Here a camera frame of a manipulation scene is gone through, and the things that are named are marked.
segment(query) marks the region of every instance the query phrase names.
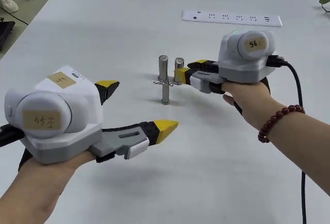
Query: white sneaker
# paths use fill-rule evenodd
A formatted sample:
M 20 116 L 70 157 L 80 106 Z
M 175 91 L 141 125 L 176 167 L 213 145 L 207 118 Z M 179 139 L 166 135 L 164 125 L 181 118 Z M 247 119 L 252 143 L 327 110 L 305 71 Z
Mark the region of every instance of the white sneaker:
M 19 9 L 13 0 L 0 0 L 0 6 L 8 13 L 15 13 Z

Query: metal peg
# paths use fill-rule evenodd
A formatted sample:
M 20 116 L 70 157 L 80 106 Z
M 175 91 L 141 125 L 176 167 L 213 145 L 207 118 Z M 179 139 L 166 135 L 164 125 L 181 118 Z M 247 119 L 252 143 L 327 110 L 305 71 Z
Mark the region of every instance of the metal peg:
M 163 105 L 168 105 L 170 103 L 170 85 L 163 83 L 162 85 L 162 99 L 161 103 Z
M 175 73 L 175 70 L 179 69 L 179 68 L 183 68 L 185 66 L 185 60 L 183 58 L 176 58 L 174 61 L 174 78 L 173 78 L 173 83 L 175 85 L 181 85 L 181 81 L 180 78 L 178 77 L 178 75 Z
M 159 81 L 166 81 L 168 79 L 168 65 L 169 57 L 166 55 L 159 56 Z

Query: gray floor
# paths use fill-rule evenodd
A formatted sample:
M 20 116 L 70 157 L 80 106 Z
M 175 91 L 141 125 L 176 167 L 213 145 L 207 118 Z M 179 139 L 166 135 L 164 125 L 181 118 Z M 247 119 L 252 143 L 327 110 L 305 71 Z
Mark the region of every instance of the gray floor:
M 32 1 L 14 0 L 14 1 L 18 4 L 19 11 L 14 13 L 13 15 L 20 18 L 21 20 L 24 20 L 27 23 L 30 23 L 48 0 L 32 0 Z M 22 34 L 24 29 L 26 28 L 26 25 L 21 23 L 20 21 L 17 21 L 10 15 L 6 14 L 3 10 L 0 10 L 0 17 L 4 17 L 5 21 L 15 21 L 16 22 L 13 33 L 9 36 L 9 38 L 5 42 L 3 51 L 0 52 L 0 58 L 2 58 L 3 55 L 12 46 L 12 44 Z

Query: white tabletop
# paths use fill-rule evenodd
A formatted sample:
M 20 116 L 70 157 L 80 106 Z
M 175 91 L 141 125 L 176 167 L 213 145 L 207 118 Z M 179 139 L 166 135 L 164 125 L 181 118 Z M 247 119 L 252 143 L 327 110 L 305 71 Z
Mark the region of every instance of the white tabletop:
M 330 15 L 318 0 L 49 0 L 0 62 L 0 106 L 9 88 L 31 88 L 70 65 L 91 81 L 120 87 L 103 106 L 104 127 L 167 118 L 179 127 L 161 145 L 131 161 L 116 158 L 80 168 L 47 223 L 301 223 L 300 170 L 257 140 L 219 95 L 171 88 L 160 103 L 152 84 L 158 56 L 216 60 L 221 38 L 240 25 L 183 22 L 185 9 L 280 15 L 277 52 L 302 79 L 308 114 L 330 123 L 327 74 Z M 288 69 L 270 77 L 273 96 L 297 104 Z M 4 124 L 3 110 L 0 121 Z M 17 173 L 23 146 L 0 150 L 0 191 Z M 309 223 L 328 223 L 330 200 L 309 179 Z

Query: white power strip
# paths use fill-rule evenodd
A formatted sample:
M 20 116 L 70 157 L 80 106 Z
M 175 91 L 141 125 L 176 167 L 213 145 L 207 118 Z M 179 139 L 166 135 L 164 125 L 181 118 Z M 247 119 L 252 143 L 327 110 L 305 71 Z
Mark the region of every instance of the white power strip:
M 182 20 L 189 22 L 214 22 L 256 26 L 282 27 L 282 21 L 275 15 L 239 14 L 225 11 L 185 10 Z

